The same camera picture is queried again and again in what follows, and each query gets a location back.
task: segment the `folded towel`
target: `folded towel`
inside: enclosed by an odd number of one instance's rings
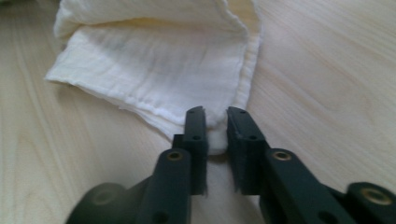
[[[170,139],[202,105],[210,154],[225,150],[225,110],[245,108],[261,41],[250,0],[63,0],[67,42],[46,80],[135,112]]]

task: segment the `light wooden surface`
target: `light wooden surface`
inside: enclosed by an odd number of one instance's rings
[[[396,3],[260,0],[265,37],[248,111],[272,147],[292,150],[336,189],[396,192]],[[170,143],[134,114],[43,80],[62,46],[54,10],[0,7],[0,223],[64,223],[103,182],[149,176]],[[264,223],[233,192],[226,156],[208,164],[192,223]]]

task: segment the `cloth fold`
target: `cloth fold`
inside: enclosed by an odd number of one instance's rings
[[[202,105],[210,154],[226,147],[225,110],[245,108],[261,42],[248,0],[63,0],[67,42],[46,80],[135,112],[170,139]]]

